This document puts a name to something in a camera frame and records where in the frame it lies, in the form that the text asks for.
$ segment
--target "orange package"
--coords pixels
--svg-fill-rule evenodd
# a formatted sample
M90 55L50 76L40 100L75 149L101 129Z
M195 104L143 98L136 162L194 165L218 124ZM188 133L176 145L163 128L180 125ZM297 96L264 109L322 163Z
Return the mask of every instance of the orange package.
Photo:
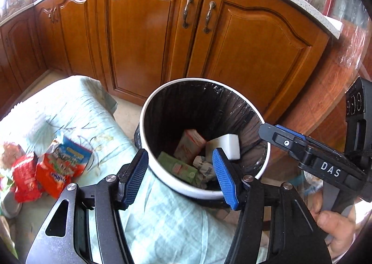
M59 132L36 165L36 179L45 191L58 198L72 177L80 176L92 152Z

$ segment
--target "cabinet door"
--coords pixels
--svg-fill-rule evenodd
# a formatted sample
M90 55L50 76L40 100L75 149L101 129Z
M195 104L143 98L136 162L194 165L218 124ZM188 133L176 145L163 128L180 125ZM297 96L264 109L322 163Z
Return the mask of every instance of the cabinet door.
M200 0L97 0L107 87L143 104L157 87L186 74Z
M28 9L1 27L8 60L24 91L47 68L41 53L33 9Z
M216 7L205 33L211 1ZM282 0L204 0L187 76L231 86L275 122L304 86L328 38Z
M103 79L96 27L96 0L53 0L71 73Z
M63 43L53 27L53 0L44 0L35 6L35 20L45 63L49 68L68 73Z
M11 108L11 105L21 95L16 77L14 76L3 46L0 34L0 120Z

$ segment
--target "tile floor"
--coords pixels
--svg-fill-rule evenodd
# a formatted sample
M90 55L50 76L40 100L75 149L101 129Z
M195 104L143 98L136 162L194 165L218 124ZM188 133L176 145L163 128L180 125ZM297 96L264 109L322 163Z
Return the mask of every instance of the tile floor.
M25 101L48 85L64 78L66 78L65 75L51 71L26 93L22 101ZM129 139L133 139L134 132L140 121L142 107L115 96L114 99L118 102L118 108L114 113L115 120Z

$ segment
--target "metal screw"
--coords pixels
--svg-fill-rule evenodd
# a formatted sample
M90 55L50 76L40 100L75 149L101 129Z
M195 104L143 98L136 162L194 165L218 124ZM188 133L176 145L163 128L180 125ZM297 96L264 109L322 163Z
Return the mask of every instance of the metal screw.
M68 186L67 186L67 190L68 191L73 191L75 188L76 188L76 183L70 183Z
M245 181L245 182L252 182L253 180L254 180L254 177L253 176L251 176L251 175L244 175L243 176L243 180Z
M293 185L289 182L284 182L282 185L286 190L291 190L293 188Z
M116 180L116 176L115 175L108 175L106 177L106 181L107 182L114 182Z

